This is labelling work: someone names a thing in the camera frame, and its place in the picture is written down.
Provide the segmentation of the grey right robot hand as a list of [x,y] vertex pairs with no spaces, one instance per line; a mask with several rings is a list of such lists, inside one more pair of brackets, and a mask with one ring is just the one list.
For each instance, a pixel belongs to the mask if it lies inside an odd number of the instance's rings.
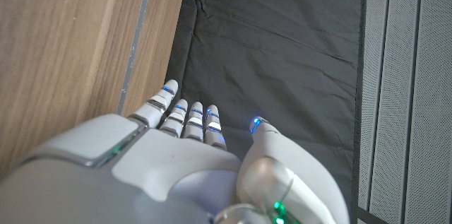
[[90,119],[32,149],[1,181],[2,223],[348,223],[309,152],[262,117],[244,159],[218,108],[175,100],[171,80],[123,117]]

